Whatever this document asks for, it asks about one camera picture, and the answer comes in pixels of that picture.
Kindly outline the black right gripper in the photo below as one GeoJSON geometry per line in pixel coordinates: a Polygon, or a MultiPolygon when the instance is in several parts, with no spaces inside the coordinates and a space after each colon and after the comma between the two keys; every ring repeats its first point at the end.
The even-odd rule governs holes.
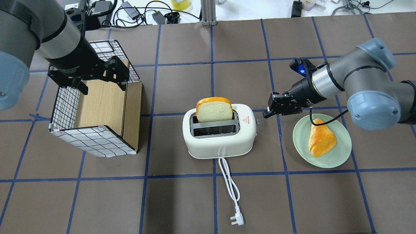
{"type": "Polygon", "coordinates": [[[320,94],[314,88],[310,77],[299,80],[286,94],[272,92],[268,107],[263,111],[263,118],[274,115],[293,115],[302,113],[302,108],[309,108],[320,103],[320,94]]]}

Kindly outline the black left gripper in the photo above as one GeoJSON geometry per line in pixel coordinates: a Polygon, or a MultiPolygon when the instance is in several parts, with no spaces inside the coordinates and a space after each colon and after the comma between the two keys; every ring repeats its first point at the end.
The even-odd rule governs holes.
{"type": "Polygon", "coordinates": [[[129,81],[129,68],[117,56],[110,57],[106,62],[100,59],[90,44],[78,44],[77,47],[61,58],[47,58],[50,66],[57,71],[48,71],[48,76],[59,86],[71,86],[83,95],[88,95],[88,86],[82,80],[73,80],[81,77],[84,80],[102,80],[112,82],[126,91],[129,81]]]}

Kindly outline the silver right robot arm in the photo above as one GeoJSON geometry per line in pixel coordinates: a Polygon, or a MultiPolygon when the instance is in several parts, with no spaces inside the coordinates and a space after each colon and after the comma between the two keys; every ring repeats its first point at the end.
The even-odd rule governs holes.
{"type": "Polygon", "coordinates": [[[302,112],[345,92],[347,108],[356,126],[373,131],[395,124],[414,125],[415,81],[392,82],[386,73],[396,66],[393,53],[373,38],[331,63],[315,66],[296,58],[290,68],[303,76],[289,91],[272,92],[264,118],[302,112]]]}

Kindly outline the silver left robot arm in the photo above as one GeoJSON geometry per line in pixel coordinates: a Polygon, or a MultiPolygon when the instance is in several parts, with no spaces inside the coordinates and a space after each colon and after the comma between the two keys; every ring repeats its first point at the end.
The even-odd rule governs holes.
{"type": "Polygon", "coordinates": [[[0,3],[0,108],[13,108],[29,78],[34,52],[50,63],[48,76],[60,87],[88,94],[84,81],[116,83],[126,90],[129,68],[117,56],[100,59],[85,39],[99,29],[99,17],[116,7],[96,12],[85,4],[63,9],[56,0],[2,0],[0,3]]]}

